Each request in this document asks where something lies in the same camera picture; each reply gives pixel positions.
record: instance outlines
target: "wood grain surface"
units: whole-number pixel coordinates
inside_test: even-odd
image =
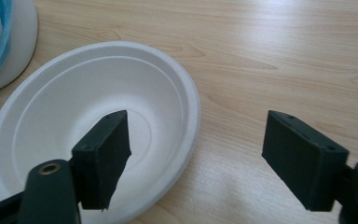
[[[68,50],[127,40],[160,49],[192,76],[200,136],[176,184],[132,224],[337,223],[312,213],[261,158],[268,110],[292,114],[358,162],[358,0],[35,0],[34,56],[0,90],[0,108]]]

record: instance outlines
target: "bowl rim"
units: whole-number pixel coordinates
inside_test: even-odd
[[[182,172],[185,170],[186,165],[188,164],[191,154],[194,151],[195,145],[197,143],[199,129],[200,129],[200,98],[199,94],[196,88],[195,83],[193,82],[191,76],[188,74],[188,72],[185,70],[185,68],[179,64],[174,58],[169,56],[168,54],[158,50],[154,49],[152,47],[149,47],[147,45],[129,42],[129,41],[108,41],[108,42],[101,42],[96,44],[87,45],[84,47],[80,47],[78,49],[70,50],[54,59],[49,61],[48,63],[45,63],[41,67],[39,67],[36,71],[34,71],[30,76],[28,76],[21,84],[20,86],[13,91],[13,93],[9,96],[9,98],[4,103],[3,107],[0,110],[0,132],[2,132],[5,129],[5,123],[7,122],[7,116],[10,109],[12,109],[13,105],[16,104],[16,101],[19,100],[19,97],[23,92],[27,90],[27,88],[32,87],[32,83],[35,81],[35,79],[41,75],[46,70],[49,70],[49,68],[53,67],[58,62],[61,62],[62,60],[67,60],[71,57],[74,57],[74,55],[84,53],[88,50],[95,50],[100,48],[131,48],[131,49],[138,49],[145,51],[147,53],[153,54],[154,56],[161,59],[163,62],[165,62],[171,69],[175,71],[175,75],[179,77],[183,88],[184,93],[186,94],[187,98],[187,106],[188,106],[188,121],[186,123],[186,131],[184,136],[184,143],[181,144],[179,147],[181,156],[178,158],[174,158],[169,168],[164,171],[164,174],[168,174],[171,178],[161,178],[158,180],[159,182],[164,182],[165,186],[164,188],[159,188],[157,190],[154,190],[155,196],[152,197],[153,199],[149,200],[147,203],[144,203],[142,206],[138,206],[138,208],[133,212],[131,216],[123,217],[121,220],[118,221],[118,223],[129,221],[137,216],[139,216],[143,211],[145,211],[148,207],[153,205],[155,202],[157,202],[176,182],[176,180],[179,178],[179,176],[182,174]],[[5,186],[1,176],[0,176],[0,201],[4,200],[7,196],[4,195],[4,191],[7,190],[7,187]]]

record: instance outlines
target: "blue object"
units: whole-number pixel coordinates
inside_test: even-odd
[[[10,52],[10,31],[13,14],[12,0],[0,0],[0,18],[2,23],[2,34],[0,37],[0,68]]]

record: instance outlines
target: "light wooden surface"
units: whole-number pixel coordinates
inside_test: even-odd
[[[358,162],[358,0],[35,0],[35,69],[91,43],[170,54],[200,93],[200,138],[173,188],[131,222],[337,223],[307,212],[261,158],[269,109],[297,116]]]

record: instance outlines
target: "white plastic container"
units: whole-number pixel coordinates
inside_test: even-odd
[[[11,48],[0,69],[0,89],[18,77],[30,62],[37,38],[37,13],[32,0],[13,0]]]
[[[24,188],[37,164],[71,158],[104,115],[126,109],[132,155],[109,210],[83,223],[123,223],[155,203],[184,170],[196,144],[200,101],[186,70],[131,42],[75,49],[43,65],[0,111],[0,200]]]

